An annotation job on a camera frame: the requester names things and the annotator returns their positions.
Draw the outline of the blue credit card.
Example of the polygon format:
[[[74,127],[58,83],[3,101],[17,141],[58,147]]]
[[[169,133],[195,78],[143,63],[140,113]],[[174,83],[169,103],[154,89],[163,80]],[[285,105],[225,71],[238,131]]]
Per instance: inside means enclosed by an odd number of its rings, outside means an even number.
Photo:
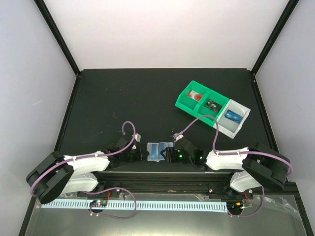
[[[150,160],[153,161],[164,161],[159,160],[159,153],[164,148],[172,147],[172,143],[152,143],[151,152],[150,152]]]

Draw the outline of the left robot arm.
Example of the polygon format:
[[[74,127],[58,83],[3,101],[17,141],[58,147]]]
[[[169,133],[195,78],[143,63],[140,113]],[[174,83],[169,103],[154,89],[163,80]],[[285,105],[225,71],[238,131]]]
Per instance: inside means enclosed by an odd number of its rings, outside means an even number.
[[[87,191],[101,196],[106,185],[97,179],[95,172],[146,160],[149,152],[140,144],[140,139],[136,134],[131,143],[131,138],[121,137],[104,150],[79,156],[50,153],[26,177],[31,194],[42,204],[72,192]]]

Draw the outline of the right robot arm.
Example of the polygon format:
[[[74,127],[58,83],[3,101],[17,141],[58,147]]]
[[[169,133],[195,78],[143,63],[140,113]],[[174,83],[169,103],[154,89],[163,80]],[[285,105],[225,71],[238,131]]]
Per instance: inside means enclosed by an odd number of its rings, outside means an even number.
[[[257,187],[283,190],[293,170],[285,156],[260,143],[253,148],[206,151],[181,137],[172,146],[161,149],[159,155],[168,163],[190,164],[203,171],[229,171],[225,183],[211,186],[209,191],[230,199]]]

